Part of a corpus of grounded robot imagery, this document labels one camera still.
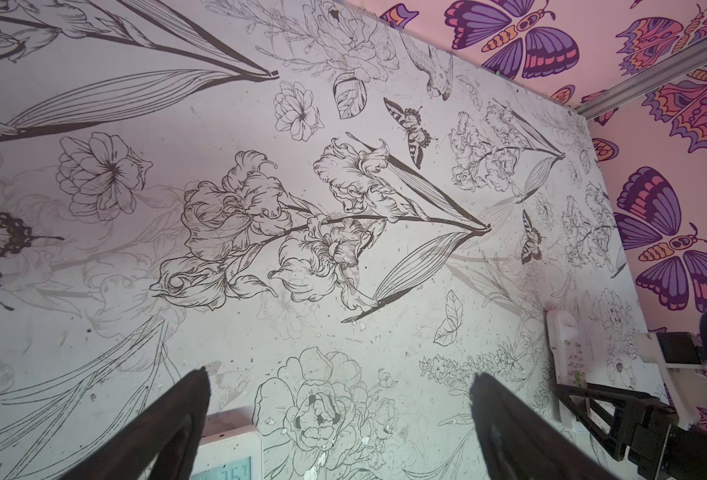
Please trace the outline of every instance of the bird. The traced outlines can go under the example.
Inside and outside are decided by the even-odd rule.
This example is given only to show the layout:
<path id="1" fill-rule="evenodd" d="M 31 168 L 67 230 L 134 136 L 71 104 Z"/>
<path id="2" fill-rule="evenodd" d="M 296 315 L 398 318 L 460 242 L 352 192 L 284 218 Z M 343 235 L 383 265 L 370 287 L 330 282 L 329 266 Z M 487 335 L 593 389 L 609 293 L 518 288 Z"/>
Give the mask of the bird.
<path id="1" fill-rule="evenodd" d="M 434 98 L 441 95 L 443 100 L 449 98 L 449 94 L 452 93 L 452 55 L 449 56 L 449 67 L 445 69 L 439 61 L 438 51 L 433 45 L 428 45 L 428 54 L 426 54 L 408 35 L 401 34 L 401 38 L 409 59 L 418 70 L 428 74 L 428 84 L 425 86 L 428 96 Z"/>

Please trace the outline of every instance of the temperature reading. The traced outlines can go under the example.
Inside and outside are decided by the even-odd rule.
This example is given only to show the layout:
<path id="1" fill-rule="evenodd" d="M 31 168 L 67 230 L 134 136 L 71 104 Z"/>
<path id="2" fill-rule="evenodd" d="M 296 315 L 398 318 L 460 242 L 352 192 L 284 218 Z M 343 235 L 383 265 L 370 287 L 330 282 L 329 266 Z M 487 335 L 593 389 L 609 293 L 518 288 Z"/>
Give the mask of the temperature reading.
<path id="1" fill-rule="evenodd" d="M 191 476 L 191 480 L 251 480 L 252 457 L 240 458 L 223 466 Z"/>

